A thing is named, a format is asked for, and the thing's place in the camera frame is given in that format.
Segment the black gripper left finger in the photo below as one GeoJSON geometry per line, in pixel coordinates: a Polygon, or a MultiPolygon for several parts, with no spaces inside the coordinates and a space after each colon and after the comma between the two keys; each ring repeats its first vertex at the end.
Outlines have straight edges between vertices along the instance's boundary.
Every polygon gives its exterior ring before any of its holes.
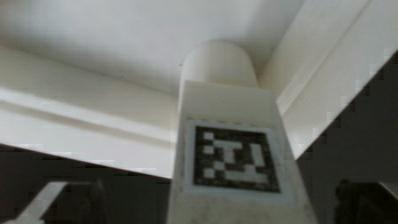
{"type": "Polygon", "coordinates": [[[108,224],[101,182],[50,182],[11,224],[108,224]]]}

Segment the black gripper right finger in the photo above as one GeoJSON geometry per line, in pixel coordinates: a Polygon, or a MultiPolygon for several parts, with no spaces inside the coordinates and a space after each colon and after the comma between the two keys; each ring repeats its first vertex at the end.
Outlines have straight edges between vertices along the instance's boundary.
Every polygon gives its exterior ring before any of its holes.
{"type": "Polygon", "coordinates": [[[398,183],[343,179],[336,198],[334,224],[398,224],[398,183]]]}

